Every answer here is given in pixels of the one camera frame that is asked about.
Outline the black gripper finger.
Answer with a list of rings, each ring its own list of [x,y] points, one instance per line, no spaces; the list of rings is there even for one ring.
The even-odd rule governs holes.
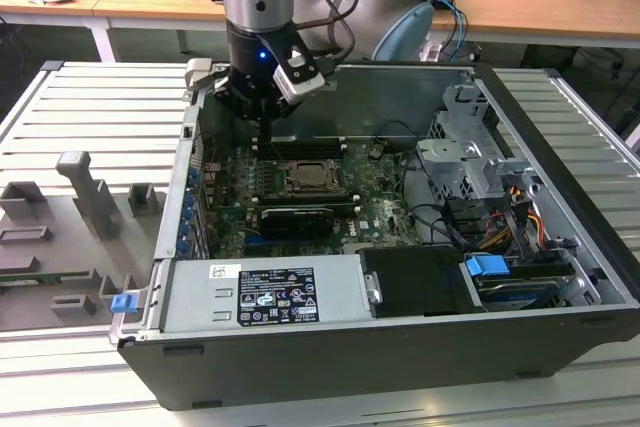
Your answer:
[[[217,80],[214,98],[235,118],[251,126],[258,142],[266,139],[266,97],[252,76],[228,74]]]
[[[273,125],[289,117],[298,107],[298,103],[289,103],[284,97],[270,99],[265,106],[265,140],[270,142],[272,139]]]

